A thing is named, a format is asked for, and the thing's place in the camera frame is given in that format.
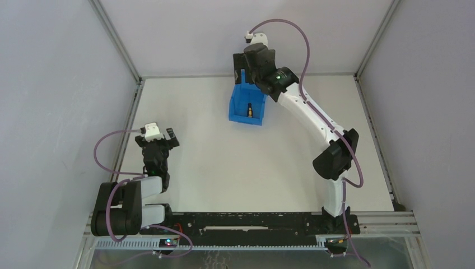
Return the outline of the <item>black yellow screwdriver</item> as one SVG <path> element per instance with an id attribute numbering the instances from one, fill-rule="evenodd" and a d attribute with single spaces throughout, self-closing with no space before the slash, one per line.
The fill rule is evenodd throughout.
<path id="1" fill-rule="evenodd" d="M 252 118 L 252 117 L 253 117 L 253 107 L 252 107 L 252 103 L 248 103 L 247 117 L 248 117 L 248 118 Z"/>

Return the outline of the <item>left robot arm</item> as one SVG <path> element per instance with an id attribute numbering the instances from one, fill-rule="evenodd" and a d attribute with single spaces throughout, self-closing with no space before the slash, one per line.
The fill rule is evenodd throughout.
<path id="1" fill-rule="evenodd" d="M 109 236 L 120 242 L 143 227 L 166 223 L 171 217 L 167 203 L 147 204 L 144 200 L 167 191 L 170 151 L 180 145 L 174 130 L 162 133 L 150 123 L 136 129 L 134 140 L 142 150 L 143 168 L 132 178 L 100 185 L 91 219 L 94 236 Z"/>

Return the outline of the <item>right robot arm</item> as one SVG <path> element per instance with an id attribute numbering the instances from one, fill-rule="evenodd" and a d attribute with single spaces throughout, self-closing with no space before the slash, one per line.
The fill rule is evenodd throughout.
<path id="1" fill-rule="evenodd" d="M 327 183 L 327 197 L 322 212 L 341 220 L 346 214 L 343 180 L 351 165 L 359 134 L 346 130 L 310 97 L 302 80 L 289 68 L 276 67 L 276 52 L 263 43 L 247 46 L 233 55 L 236 85 L 253 85 L 263 95 L 287 109 L 320 143 L 320 153 L 313 160 L 315 172 Z"/>

